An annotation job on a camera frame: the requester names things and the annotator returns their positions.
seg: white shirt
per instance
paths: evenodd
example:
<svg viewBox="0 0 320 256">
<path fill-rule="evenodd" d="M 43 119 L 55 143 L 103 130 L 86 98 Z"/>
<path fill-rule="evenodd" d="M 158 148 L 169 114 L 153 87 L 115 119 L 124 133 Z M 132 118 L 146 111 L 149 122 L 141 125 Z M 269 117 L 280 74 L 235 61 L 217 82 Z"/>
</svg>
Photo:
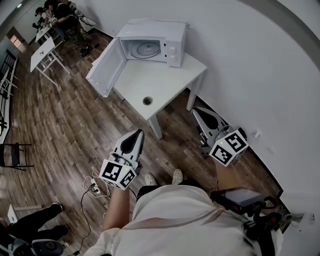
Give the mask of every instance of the white shirt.
<svg viewBox="0 0 320 256">
<path fill-rule="evenodd" d="M 51 15 L 51 12 L 49 10 L 46 10 L 44 11 L 42 14 L 41 14 L 41 17 L 46 19 L 48 18 L 49 19 L 49 22 L 51 21 L 52 19 L 52 15 Z"/>
<path fill-rule="evenodd" d="M 244 242 L 244 221 L 216 208 L 198 187 L 162 186 L 138 200 L 132 222 L 102 232 L 84 256 L 249 256 L 253 249 Z M 278 255 L 281 232 L 272 238 Z"/>
</svg>

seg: black pants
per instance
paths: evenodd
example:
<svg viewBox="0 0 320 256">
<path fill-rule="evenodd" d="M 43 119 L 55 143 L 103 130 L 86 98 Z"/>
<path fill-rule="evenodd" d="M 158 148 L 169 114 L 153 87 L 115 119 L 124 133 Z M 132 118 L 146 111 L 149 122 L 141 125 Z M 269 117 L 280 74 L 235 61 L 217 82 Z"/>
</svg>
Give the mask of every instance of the black pants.
<svg viewBox="0 0 320 256">
<path fill-rule="evenodd" d="M 53 204 L 49 208 L 39 210 L 11 224 L 7 231 L 16 238 L 31 243 L 37 239 L 59 240 L 68 233 L 68 228 L 64 225 L 55 226 L 53 229 L 38 231 L 46 222 L 56 217 L 62 209 L 59 205 Z"/>
<path fill-rule="evenodd" d="M 197 187 L 200 188 L 202 190 L 205 191 L 204 187 L 201 186 L 195 179 L 193 178 L 188 178 L 183 180 L 181 183 L 179 183 L 178 185 L 187 185 L 187 186 L 193 186 L 193 187 Z M 137 201 L 139 200 L 140 197 L 142 197 L 145 194 L 148 194 L 151 191 L 156 190 L 157 188 L 160 188 L 161 186 L 143 186 L 142 188 L 140 188 L 139 193 L 137 195 Z"/>
</svg>

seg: microwave control panel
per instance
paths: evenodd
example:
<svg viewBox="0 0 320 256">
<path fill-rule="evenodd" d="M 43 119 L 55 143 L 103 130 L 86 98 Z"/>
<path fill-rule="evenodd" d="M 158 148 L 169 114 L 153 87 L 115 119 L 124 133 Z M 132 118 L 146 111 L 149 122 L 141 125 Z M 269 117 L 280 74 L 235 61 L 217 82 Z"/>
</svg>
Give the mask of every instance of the microwave control panel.
<svg viewBox="0 0 320 256">
<path fill-rule="evenodd" d="M 181 67 L 181 59 L 183 57 L 181 43 L 176 41 L 166 41 L 165 54 L 169 66 L 177 68 Z"/>
</svg>

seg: window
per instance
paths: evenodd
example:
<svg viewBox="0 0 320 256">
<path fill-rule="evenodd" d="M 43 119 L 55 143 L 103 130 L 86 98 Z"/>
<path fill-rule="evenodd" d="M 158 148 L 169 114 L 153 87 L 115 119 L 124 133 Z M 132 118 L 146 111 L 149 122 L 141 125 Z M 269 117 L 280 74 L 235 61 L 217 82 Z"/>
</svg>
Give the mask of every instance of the window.
<svg viewBox="0 0 320 256">
<path fill-rule="evenodd" d="M 10 41 L 14 44 L 15 47 L 19 47 L 21 45 L 21 42 L 20 40 L 15 36 L 13 35 L 10 39 Z"/>
</svg>

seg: microwave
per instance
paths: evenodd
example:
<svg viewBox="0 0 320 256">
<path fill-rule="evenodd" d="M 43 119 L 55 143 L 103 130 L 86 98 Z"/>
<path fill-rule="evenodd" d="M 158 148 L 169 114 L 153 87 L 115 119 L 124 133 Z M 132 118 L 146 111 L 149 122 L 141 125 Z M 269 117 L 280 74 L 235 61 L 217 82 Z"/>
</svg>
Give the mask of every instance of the microwave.
<svg viewBox="0 0 320 256">
<path fill-rule="evenodd" d="M 127 60 L 165 62 L 180 68 L 187 26 L 184 21 L 130 19 L 92 63 L 86 79 L 107 97 Z"/>
</svg>

